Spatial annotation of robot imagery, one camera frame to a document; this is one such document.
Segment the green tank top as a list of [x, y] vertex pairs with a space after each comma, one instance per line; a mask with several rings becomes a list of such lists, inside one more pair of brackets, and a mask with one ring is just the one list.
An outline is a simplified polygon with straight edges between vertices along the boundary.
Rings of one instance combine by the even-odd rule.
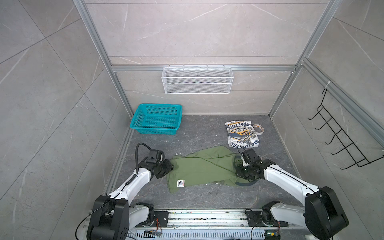
[[241, 155], [225, 146], [200, 150], [185, 157], [174, 156], [174, 169], [167, 174], [170, 193], [183, 187], [218, 183], [231, 187], [249, 187], [257, 180], [249, 181], [236, 176], [235, 164], [241, 164]]

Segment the white tank top navy trim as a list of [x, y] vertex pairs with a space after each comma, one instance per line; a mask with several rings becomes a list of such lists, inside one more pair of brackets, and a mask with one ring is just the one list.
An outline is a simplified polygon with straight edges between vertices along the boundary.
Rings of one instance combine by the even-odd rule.
[[251, 121], [230, 121], [225, 123], [228, 145], [231, 148], [257, 148], [260, 144]]

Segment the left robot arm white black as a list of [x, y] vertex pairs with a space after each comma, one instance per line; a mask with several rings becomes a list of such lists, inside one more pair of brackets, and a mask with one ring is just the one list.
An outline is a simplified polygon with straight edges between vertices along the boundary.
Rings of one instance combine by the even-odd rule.
[[153, 177], [167, 175], [174, 166], [162, 151], [151, 149], [137, 168], [120, 187], [106, 196], [99, 196], [93, 206], [86, 238], [88, 240], [124, 240], [137, 225], [151, 226], [155, 221], [152, 204], [132, 205], [139, 191]]

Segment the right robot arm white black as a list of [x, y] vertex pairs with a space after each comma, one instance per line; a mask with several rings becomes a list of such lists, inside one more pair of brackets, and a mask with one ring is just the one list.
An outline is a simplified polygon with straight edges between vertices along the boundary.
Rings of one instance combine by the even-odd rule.
[[302, 205], [272, 201], [262, 207], [260, 216], [246, 210], [249, 224], [272, 227], [286, 222], [307, 228], [319, 240], [332, 239], [349, 225], [348, 217], [335, 191], [309, 184], [286, 172], [271, 160], [262, 160], [253, 149], [244, 150], [234, 160], [237, 177], [253, 185], [259, 180], [271, 182], [296, 198]]

